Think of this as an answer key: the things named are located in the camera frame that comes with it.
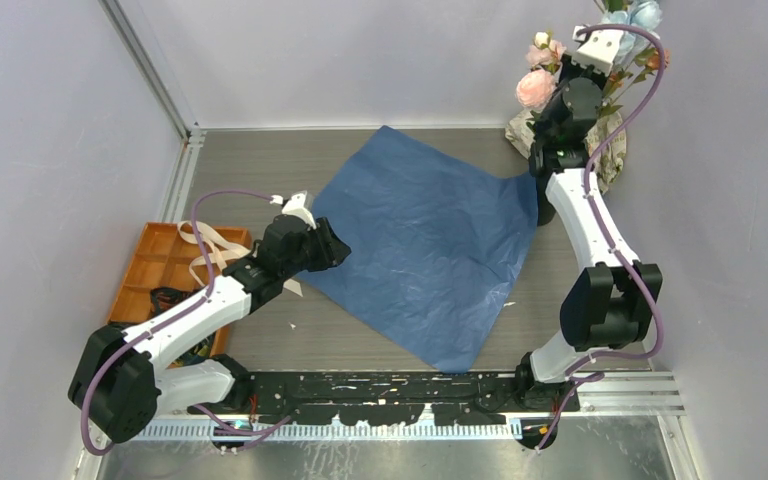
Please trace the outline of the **cream ribbon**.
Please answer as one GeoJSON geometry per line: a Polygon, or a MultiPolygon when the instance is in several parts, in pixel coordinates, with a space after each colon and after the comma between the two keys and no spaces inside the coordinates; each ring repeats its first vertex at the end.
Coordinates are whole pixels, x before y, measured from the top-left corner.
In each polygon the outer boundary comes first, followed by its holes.
{"type": "MultiPolygon", "coordinates": [[[[199,231],[202,244],[208,251],[207,260],[210,261],[212,266],[217,266],[220,270],[226,268],[231,260],[237,260],[250,253],[250,248],[243,246],[240,243],[235,243],[227,240],[218,231],[204,222],[196,222],[199,231]]],[[[192,227],[190,222],[181,221],[176,223],[176,228],[179,237],[188,244],[198,247],[198,241],[196,235],[192,233],[192,227]]],[[[191,277],[197,282],[200,287],[205,286],[205,282],[196,274],[195,267],[206,266],[207,260],[204,255],[199,255],[193,259],[188,266],[188,271],[191,277]]],[[[288,290],[299,297],[303,297],[303,291],[301,284],[296,280],[287,280],[283,284],[284,290],[288,290]]]]}

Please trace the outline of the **blue paper flower bouquet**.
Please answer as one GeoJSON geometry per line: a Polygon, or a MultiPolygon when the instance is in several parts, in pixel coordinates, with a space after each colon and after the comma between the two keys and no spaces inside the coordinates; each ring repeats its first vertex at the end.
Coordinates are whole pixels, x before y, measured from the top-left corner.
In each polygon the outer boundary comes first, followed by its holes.
{"type": "Polygon", "coordinates": [[[424,363],[468,371],[537,230],[537,187],[388,126],[316,196],[350,255],[305,283],[424,363]]]}

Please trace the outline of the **pink rose flower stem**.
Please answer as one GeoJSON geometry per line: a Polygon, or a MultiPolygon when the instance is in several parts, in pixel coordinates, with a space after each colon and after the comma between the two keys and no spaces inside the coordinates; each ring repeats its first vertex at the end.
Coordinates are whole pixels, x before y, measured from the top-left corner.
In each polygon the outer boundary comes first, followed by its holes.
{"type": "Polygon", "coordinates": [[[559,82],[566,47],[551,31],[538,31],[525,54],[529,71],[518,81],[515,97],[522,112],[510,122],[518,132],[533,131],[538,114],[548,105],[559,82]]]}

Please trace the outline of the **blue hydrangea flower stem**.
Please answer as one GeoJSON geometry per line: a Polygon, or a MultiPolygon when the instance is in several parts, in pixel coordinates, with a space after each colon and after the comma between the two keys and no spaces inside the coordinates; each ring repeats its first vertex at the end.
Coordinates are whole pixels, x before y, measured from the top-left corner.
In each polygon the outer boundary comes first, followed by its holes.
{"type": "MultiPolygon", "coordinates": [[[[599,24],[625,24],[645,29],[653,36],[658,34],[655,29],[662,21],[663,12],[660,3],[655,0],[632,1],[626,10],[605,12],[599,24]]],[[[627,66],[637,55],[650,46],[650,42],[637,34],[624,32],[620,48],[614,60],[615,67],[627,66]]]]}

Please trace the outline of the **orange rose flower stem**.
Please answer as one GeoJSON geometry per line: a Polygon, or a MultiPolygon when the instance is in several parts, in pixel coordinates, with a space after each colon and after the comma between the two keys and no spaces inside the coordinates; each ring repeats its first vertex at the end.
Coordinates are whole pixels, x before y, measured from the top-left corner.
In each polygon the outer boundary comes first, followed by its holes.
{"type": "Polygon", "coordinates": [[[634,85],[646,82],[659,70],[661,56],[654,47],[649,47],[636,55],[627,67],[611,73],[606,83],[605,98],[599,111],[600,117],[618,112],[622,105],[619,99],[634,85]]]}

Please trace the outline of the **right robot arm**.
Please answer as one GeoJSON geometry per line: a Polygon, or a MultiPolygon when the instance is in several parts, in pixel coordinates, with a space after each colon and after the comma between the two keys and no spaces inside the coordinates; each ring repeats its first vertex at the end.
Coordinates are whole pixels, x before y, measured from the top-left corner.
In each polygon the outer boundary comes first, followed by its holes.
{"type": "Polygon", "coordinates": [[[516,369],[516,400],[531,411],[570,389],[573,372],[586,363],[628,357],[626,347],[648,334],[663,282],[659,267],[641,262],[621,238],[588,162],[585,139],[601,103],[596,82],[565,80],[533,128],[529,172],[538,223],[560,218],[580,273],[560,307],[559,331],[516,369]]]}

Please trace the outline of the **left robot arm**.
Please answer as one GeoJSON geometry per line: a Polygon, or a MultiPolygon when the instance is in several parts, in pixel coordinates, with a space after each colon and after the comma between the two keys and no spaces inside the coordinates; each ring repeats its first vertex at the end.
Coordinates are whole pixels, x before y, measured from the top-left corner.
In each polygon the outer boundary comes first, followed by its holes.
{"type": "Polygon", "coordinates": [[[229,413],[252,397],[248,372],[226,354],[190,366],[173,362],[201,340],[273,300],[301,272],[341,265],[350,247],[327,218],[307,223],[281,214],[252,252],[231,262],[211,284],[166,312],[126,329],[104,326],[89,337],[67,391],[82,425],[114,443],[140,433],[156,416],[200,404],[229,413]]]}

